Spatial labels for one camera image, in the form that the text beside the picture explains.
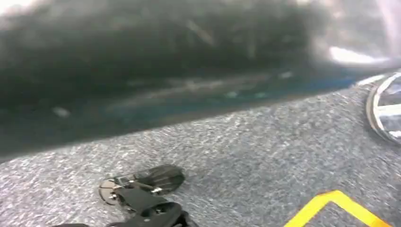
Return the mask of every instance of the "black plastic part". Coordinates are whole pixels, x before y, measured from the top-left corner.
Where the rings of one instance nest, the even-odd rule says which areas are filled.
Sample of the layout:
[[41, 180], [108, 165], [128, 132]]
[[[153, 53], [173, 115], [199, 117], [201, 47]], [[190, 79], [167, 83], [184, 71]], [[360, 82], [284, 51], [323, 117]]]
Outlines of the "black plastic part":
[[141, 189], [118, 188], [115, 193], [121, 206], [134, 214], [119, 227], [172, 227], [181, 216], [182, 208], [178, 203], [152, 196]]
[[117, 188], [114, 192], [118, 195], [120, 205], [130, 208], [135, 213], [141, 213], [149, 207], [167, 202], [163, 197], [157, 197], [137, 188]]
[[[399, 19], [399, 5], [325, 2], [8, 0], [0, 157], [315, 95], [401, 67], [390, 13]], [[337, 61], [332, 47], [380, 59]]]
[[179, 188], [185, 176], [181, 168], [174, 165], [162, 165], [135, 174], [138, 182], [163, 189], [158, 195], [166, 195]]

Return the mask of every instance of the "yellow floor marking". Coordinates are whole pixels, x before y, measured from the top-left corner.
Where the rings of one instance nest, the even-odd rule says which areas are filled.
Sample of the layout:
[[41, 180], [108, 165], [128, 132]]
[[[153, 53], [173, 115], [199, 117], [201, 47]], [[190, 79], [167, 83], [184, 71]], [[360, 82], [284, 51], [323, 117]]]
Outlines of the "yellow floor marking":
[[334, 202], [369, 227], [391, 227], [338, 190], [315, 196], [284, 227], [306, 225], [329, 202]]

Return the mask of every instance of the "gray carpet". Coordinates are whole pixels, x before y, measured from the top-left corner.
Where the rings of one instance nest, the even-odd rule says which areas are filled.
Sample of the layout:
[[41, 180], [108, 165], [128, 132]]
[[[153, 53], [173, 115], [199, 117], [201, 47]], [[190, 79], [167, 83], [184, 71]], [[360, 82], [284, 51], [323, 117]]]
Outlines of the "gray carpet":
[[[282, 227], [318, 193], [339, 189], [401, 226], [401, 153], [368, 130], [369, 86], [136, 133], [0, 165], [0, 223], [46, 227], [119, 221], [101, 179], [162, 163], [187, 182], [169, 198], [201, 227]], [[362, 227], [334, 204], [309, 227]]]

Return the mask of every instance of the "yellow tape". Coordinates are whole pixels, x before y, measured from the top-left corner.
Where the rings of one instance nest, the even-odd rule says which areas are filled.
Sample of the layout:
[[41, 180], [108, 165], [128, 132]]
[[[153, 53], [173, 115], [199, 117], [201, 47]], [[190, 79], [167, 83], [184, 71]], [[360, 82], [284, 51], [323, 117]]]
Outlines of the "yellow tape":
[[338, 190], [314, 197], [284, 227], [302, 227], [306, 225], [329, 202], [334, 202], [369, 227], [391, 227]]

